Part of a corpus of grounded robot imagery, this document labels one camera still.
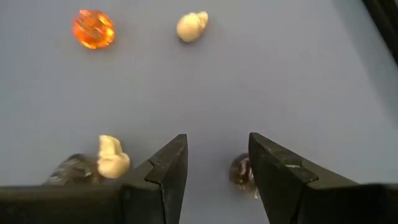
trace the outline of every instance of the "bead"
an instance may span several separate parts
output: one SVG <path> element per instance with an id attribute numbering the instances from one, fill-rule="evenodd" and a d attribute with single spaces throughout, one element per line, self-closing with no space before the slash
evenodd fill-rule
<path id="1" fill-rule="evenodd" d="M 191 12 L 181 17 L 177 23 L 177 35 L 186 43 L 197 40 L 207 26 L 206 12 Z"/>
<path id="2" fill-rule="evenodd" d="M 72 32 L 89 49 L 106 47 L 114 40 L 113 22 L 99 10 L 80 10 L 73 21 Z"/>
<path id="3" fill-rule="evenodd" d="M 259 197 L 248 153 L 243 153 L 232 161 L 229 167 L 229 181 L 238 189 L 249 192 L 254 198 Z"/>
<path id="4" fill-rule="evenodd" d="M 95 185 L 102 180 L 92 158 L 74 154 L 61 162 L 44 185 Z"/>
<path id="5" fill-rule="evenodd" d="M 98 172 L 106 178 L 121 177 L 130 168 L 130 158 L 122 151 L 120 141 L 112 136 L 99 137 Z"/>

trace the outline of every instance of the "gray surface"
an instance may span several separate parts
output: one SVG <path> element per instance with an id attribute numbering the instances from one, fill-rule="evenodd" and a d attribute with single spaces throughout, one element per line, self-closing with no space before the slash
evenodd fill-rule
<path id="1" fill-rule="evenodd" d="M 86 50 L 70 23 L 105 11 L 116 42 Z M 202 40 L 176 21 L 207 10 Z M 226 172 L 258 131 L 359 182 L 398 182 L 398 72 L 359 0 L 0 2 L 0 184 L 39 184 L 99 134 L 140 164 L 187 133 L 182 223 L 264 223 Z"/>

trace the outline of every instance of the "tabletop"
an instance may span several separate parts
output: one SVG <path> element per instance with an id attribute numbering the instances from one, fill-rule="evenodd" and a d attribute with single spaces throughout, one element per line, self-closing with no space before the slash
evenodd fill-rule
<path id="1" fill-rule="evenodd" d="M 115 25 L 72 36 L 79 9 Z M 207 11 L 198 42 L 175 26 Z M 256 131 L 360 183 L 398 182 L 398 69 L 360 0 L 0 2 L 0 184 L 40 184 L 119 138 L 135 166 L 188 134 L 181 223 L 267 223 L 228 182 Z"/>

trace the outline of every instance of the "orange bead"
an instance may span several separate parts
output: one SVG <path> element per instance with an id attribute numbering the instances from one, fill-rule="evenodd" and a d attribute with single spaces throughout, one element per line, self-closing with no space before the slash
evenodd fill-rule
<path id="1" fill-rule="evenodd" d="M 99 10 L 80 10 L 80 15 L 73 21 L 72 31 L 89 49 L 106 47 L 114 39 L 112 20 Z"/>

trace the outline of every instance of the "cream bead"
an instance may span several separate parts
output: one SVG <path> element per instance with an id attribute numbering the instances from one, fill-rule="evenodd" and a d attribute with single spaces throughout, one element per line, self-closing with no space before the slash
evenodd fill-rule
<path id="1" fill-rule="evenodd" d="M 130 158 L 123 153 L 119 140 L 112 136 L 99 137 L 98 172 L 110 179 L 121 177 L 130 167 Z"/>
<path id="2" fill-rule="evenodd" d="M 208 21 L 207 12 L 191 12 L 181 17 L 177 23 L 177 35 L 184 42 L 193 42 L 197 40 L 205 30 Z"/>

